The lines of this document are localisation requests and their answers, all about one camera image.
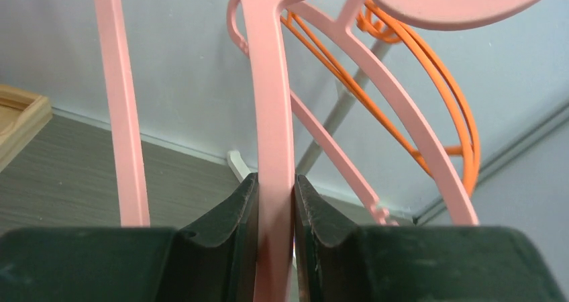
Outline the orange plastic hanger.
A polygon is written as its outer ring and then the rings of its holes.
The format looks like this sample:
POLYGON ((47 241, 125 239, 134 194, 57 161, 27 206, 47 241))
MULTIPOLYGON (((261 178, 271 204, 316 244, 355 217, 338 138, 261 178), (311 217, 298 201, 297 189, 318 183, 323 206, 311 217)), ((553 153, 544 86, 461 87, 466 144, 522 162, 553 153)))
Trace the orange plastic hanger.
POLYGON ((429 75, 449 111, 460 141, 459 145, 446 146, 444 150, 450 156, 462 157, 462 182, 471 196, 480 170, 480 138, 468 102, 450 71, 419 34, 389 16, 372 0, 365 0, 356 16, 356 25, 361 31, 388 44, 404 43, 429 75))
POLYGON ((288 10, 287 16, 281 17, 280 20, 282 24, 284 24, 285 27, 287 27, 306 47, 308 47, 308 49, 325 65, 325 67, 327 67, 332 74, 340 80, 340 83, 343 84, 343 86, 345 86, 371 114, 373 114, 380 124, 388 130, 391 136, 393 136, 398 143, 406 149, 420 167, 428 173, 429 169, 419 151, 414 149, 412 145, 406 141, 393 123, 390 122, 378 106, 371 101, 370 97, 363 91, 360 84, 347 74, 343 66, 331 55, 323 43, 316 38, 315 34, 308 29, 307 25, 301 20, 299 15, 288 10))

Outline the pink plastic hanger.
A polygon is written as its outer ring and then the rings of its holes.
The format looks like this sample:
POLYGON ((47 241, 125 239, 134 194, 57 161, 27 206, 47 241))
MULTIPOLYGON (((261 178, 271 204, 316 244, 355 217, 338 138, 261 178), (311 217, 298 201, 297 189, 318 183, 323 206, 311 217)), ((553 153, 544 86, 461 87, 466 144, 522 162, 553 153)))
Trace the pink plastic hanger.
MULTIPOLYGON (((460 178, 424 116, 409 94, 379 59, 352 32, 351 25, 367 0, 347 0, 336 19, 310 8, 307 0, 238 0, 246 35, 234 42, 252 67, 258 172, 260 233, 257 301, 284 301, 289 295, 293 255, 293 185, 295 156, 292 110, 301 104, 289 87, 280 15, 286 8, 302 11, 350 55, 395 111, 426 163, 458 225, 476 225, 468 197, 473 178, 460 178)), ((396 23, 428 30, 467 30, 515 15, 540 0, 371 0, 396 23)), ((94 0, 111 118, 119 212, 124 226, 147 226, 150 212, 140 140, 136 98, 121 0, 94 0)))

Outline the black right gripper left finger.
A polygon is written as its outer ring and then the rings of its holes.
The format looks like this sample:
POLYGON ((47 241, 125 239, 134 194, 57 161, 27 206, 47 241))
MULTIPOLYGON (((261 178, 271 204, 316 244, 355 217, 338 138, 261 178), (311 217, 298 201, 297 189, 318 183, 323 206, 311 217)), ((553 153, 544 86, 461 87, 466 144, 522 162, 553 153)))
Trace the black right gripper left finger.
POLYGON ((181 228, 19 228, 1 237, 2 301, 252 301, 258 176, 181 228))

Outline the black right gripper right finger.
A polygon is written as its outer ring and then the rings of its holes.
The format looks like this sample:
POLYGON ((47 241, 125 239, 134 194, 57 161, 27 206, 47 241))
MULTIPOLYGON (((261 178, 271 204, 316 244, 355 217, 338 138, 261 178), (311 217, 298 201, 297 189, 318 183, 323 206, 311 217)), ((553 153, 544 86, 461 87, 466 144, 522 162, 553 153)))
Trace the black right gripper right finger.
POLYGON ((302 301, 563 301, 527 236, 486 226, 359 225, 296 177, 302 301))

